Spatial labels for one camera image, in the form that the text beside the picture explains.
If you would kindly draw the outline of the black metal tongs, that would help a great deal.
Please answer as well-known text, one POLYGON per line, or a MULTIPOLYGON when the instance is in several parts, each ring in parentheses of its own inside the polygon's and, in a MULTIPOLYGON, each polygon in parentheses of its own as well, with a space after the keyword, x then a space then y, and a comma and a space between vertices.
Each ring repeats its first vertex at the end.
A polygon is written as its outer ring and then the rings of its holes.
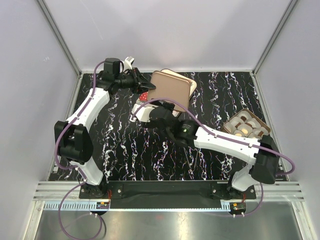
POLYGON ((183 152, 184 152, 184 155, 186 157, 186 162, 187 162, 187 165, 188 165, 188 173, 191 175, 191 176, 195 176, 195 170, 197 168, 197 163, 198 163, 198 158, 199 158, 199 153, 200 153, 200 149, 197 148, 196 149, 196 154, 195 154, 195 157, 189 153, 189 150, 191 150, 190 148, 186 148, 184 147, 183 148, 183 152))

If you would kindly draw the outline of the brown tin box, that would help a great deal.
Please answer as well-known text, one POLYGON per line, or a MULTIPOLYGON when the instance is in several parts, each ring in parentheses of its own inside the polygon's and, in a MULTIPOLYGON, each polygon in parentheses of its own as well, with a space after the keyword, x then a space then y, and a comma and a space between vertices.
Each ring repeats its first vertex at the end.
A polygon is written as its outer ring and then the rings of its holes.
POLYGON ((244 108, 227 120, 222 131, 238 137, 261 140, 271 133, 271 128, 253 112, 244 108))

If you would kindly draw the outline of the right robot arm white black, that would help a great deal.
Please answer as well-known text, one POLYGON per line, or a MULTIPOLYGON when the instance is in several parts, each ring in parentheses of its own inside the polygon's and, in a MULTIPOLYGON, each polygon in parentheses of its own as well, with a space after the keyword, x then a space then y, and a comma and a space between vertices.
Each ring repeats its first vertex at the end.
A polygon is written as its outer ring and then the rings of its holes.
POLYGON ((176 145, 212 150, 245 162, 245 167, 230 175, 227 185, 220 192, 222 199, 236 199, 255 184, 272 185, 276 181, 278 149, 269 135, 254 139, 227 134, 198 120, 180 120, 163 106, 144 107, 137 118, 147 128, 160 130, 176 145))

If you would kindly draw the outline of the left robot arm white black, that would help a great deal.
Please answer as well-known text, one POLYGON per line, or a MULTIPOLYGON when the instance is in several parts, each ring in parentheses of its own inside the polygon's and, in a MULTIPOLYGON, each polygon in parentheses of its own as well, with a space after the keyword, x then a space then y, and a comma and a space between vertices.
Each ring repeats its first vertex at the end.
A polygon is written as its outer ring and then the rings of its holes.
POLYGON ((93 159, 94 146, 89 131, 94 120, 119 89, 142 94, 156 88, 138 68, 133 67, 134 61, 128 56, 125 60, 112 57, 100 62, 103 69, 100 73, 93 73, 92 88, 85 100, 67 120, 57 121, 54 125, 55 163, 63 170, 78 171, 97 198, 108 193, 108 186, 93 159))

